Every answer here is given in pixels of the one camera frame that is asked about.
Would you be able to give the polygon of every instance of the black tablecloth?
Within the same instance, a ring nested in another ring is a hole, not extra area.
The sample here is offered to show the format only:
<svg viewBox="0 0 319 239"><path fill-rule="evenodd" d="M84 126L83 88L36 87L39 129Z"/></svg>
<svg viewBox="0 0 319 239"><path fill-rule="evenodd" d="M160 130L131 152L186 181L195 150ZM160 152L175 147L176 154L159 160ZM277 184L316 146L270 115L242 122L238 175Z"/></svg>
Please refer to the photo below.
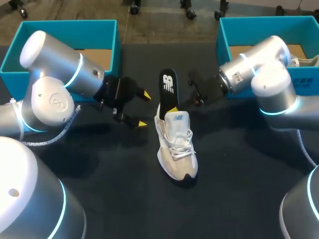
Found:
<svg viewBox="0 0 319 239"><path fill-rule="evenodd" d="M173 184L158 163L158 74L176 70L184 101L191 91L188 70L216 73L214 49L123 45L123 75L136 78L152 97L150 103L134 99L126 111L147 116L149 127L128 129L111 120L110 109L83 107L64 138L32 148L83 205L88 239L283 238L280 202L310 167L293 140L267 128L254 100L189 110L199 164L194 187ZM0 48L2 58L6 50ZM9 98L0 82L0 103Z"/></svg>

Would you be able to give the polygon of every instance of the cardboard box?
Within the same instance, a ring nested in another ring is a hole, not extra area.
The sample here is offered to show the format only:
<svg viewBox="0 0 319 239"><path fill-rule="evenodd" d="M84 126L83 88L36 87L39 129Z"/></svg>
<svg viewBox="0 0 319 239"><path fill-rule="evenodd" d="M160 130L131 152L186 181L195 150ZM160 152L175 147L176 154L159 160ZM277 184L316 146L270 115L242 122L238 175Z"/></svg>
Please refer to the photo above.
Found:
<svg viewBox="0 0 319 239"><path fill-rule="evenodd" d="M105 74L120 76L121 43L116 20L23 21L0 67L0 76L17 101L25 96L29 73L19 58L28 38L42 30L83 52L105 69ZM92 101L71 93L74 101Z"/></svg>
<svg viewBox="0 0 319 239"><path fill-rule="evenodd" d="M304 59L319 55L319 24L313 16L265 16L221 18L216 53L219 65L236 58L264 39L277 35L291 53ZM319 67L288 67L298 95L319 95ZM253 97L247 89L229 97Z"/></svg>
<svg viewBox="0 0 319 239"><path fill-rule="evenodd" d="M105 71L110 70L112 50L108 49L83 49L77 50L89 60L99 64Z"/></svg>

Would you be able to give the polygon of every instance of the teal box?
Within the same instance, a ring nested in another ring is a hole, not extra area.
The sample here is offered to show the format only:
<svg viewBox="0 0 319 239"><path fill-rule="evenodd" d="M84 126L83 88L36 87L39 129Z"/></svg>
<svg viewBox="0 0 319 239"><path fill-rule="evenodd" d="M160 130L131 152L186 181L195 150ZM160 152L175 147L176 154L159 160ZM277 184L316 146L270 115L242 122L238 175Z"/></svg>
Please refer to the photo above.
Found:
<svg viewBox="0 0 319 239"><path fill-rule="evenodd" d="M232 60L229 46L252 46L277 35L286 44L299 44L308 59L319 55L319 24L313 16L221 18L216 53L219 66ZM287 68L298 95L319 95L319 67ZM253 97L251 89L229 97Z"/></svg>
<svg viewBox="0 0 319 239"><path fill-rule="evenodd" d="M24 21L20 24L0 67L0 76L17 101L25 96L29 73L20 65L20 53L28 38L45 31L74 49L111 49L111 63L105 74L120 76L121 42L116 20ZM91 101L72 94L74 101Z"/></svg>

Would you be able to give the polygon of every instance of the white sneaker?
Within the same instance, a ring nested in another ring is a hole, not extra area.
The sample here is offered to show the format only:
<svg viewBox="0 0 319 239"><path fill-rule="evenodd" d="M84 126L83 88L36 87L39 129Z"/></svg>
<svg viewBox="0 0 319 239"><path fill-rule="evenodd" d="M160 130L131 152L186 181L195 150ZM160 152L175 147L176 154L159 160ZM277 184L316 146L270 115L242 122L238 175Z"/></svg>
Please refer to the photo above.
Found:
<svg viewBox="0 0 319 239"><path fill-rule="evenodd" d="M177 181L194 179L197 175L197 159L190 130L189 114L177 108L160 119L160 105L155 116L155 126L159 134L158 159L164 171Z"/></svg>

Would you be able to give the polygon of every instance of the shoe insole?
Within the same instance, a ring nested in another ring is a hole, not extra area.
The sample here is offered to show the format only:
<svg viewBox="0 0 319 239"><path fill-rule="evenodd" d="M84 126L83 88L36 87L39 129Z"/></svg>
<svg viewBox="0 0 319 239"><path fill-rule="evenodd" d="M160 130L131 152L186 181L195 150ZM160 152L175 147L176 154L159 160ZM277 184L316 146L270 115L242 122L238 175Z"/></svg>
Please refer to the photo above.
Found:
<svg viewBox="0 0 319 239"><path fill-rule="evenodd" d="M163 69L159 74L159 100L161 120L167 112L178 111L178 81L173 69Z"/></svg>

